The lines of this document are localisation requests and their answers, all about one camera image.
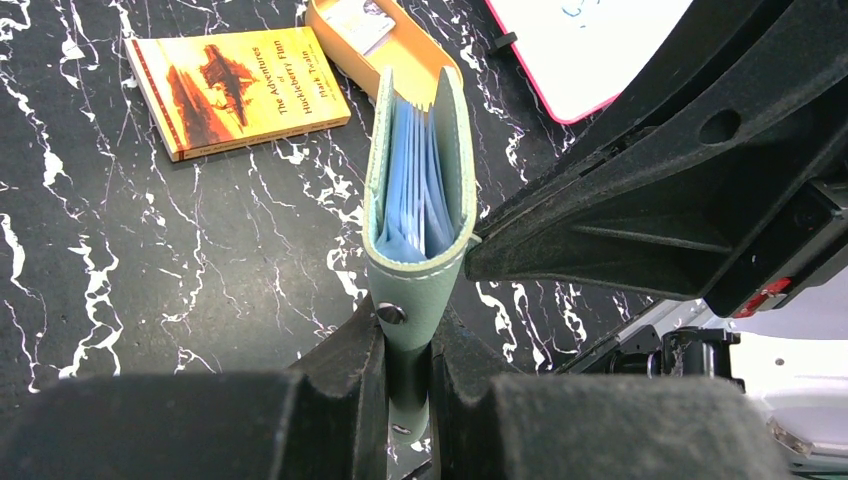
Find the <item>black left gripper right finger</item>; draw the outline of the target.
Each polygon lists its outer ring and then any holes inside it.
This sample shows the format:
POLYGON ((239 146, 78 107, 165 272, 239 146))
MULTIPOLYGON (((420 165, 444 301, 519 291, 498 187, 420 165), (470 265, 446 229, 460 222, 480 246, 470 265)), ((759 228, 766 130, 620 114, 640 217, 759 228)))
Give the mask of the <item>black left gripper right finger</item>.
POLYGON ((444 479, 786 479, 754 407, 704 377, 523 373, 453 312, 432 343, 444 479))

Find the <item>tan oval tray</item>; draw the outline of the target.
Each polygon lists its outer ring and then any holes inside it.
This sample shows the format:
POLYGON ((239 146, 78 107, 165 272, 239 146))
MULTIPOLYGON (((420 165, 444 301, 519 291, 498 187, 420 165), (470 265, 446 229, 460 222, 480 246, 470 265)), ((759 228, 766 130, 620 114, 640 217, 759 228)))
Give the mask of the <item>tan oval tray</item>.
POLYGON ((400 96, 414 104, 429 105, 435 100, 442 70, 459 69, 456 61, 395 1, 376 1, 396 26, 382 46, 369 56, 362 56, 324 19, 324 11, 335 2, 309 2, 305 23, 340 72, 370 97, 377 95, 381 74, 391 68, 393 85, 400 96))

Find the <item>mint green card holder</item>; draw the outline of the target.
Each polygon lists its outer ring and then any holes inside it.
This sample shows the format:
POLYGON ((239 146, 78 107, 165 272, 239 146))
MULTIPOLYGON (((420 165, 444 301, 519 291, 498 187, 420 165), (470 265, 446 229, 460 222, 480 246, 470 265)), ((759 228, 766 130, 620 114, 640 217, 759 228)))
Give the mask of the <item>mint green card holder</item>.
POLYGON ((386 69, 375 100, 362 241, 384 334, 388 431, 418 441, 429 420, 428 348, 477 218, 469 114, 458 71, 444 67, 433 101, 404 99, 386 69))

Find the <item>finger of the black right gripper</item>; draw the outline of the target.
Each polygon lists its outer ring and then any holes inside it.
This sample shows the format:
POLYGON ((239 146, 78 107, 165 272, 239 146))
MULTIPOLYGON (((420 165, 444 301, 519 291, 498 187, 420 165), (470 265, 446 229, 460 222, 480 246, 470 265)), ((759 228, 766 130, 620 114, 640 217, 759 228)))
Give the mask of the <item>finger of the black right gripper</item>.
POLYGON ((814 40, 847 48, 847 5, 842 1, 695 1, 634 80, 541 176, 478 223, 488 236, 533 203, 597 162, 595 152, 647 126, 660 126, 714 84, 780 20, 798 18, 799 33, 774 52, 789 59, 813 49, 814 40))

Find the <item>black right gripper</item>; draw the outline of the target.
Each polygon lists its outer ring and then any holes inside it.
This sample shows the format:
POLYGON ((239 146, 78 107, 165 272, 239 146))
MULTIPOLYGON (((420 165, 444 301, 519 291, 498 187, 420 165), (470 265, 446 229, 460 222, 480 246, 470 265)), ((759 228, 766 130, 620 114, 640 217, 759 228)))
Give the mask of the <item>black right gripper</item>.
POLYGON ((705 91, 667 123, 485 236, 476 281, 561 280, 660 301, 560 374, 723 377, 724 320, 787 305, 847 265, 847 84, 705 91))

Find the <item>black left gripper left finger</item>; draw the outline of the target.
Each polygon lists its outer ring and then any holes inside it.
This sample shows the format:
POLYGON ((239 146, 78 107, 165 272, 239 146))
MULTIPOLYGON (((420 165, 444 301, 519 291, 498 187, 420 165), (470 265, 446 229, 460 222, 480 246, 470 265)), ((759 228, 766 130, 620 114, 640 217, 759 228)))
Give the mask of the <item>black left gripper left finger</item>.
POLYGON ((384 336, 371 300, 285 369, 64 380, 1 441, 5 479, 382 479, 384 336))

